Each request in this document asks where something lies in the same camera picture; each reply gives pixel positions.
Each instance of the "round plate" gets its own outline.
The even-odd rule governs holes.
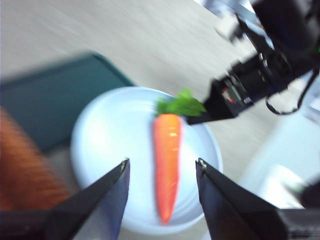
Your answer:
[[[174,212],[167,225],[158,216],[155,196],[153,122],[157,100],[170,95],[145,87],[121,87],[89,103],[78,118],[71,141],[72,165],[86,188],[125,158],[130,184],[122,226],[148,235],[182,231],[203,217],[196,179],[198,158],[222,171],[218,145],[204,124],[183,120],[180,181]]]

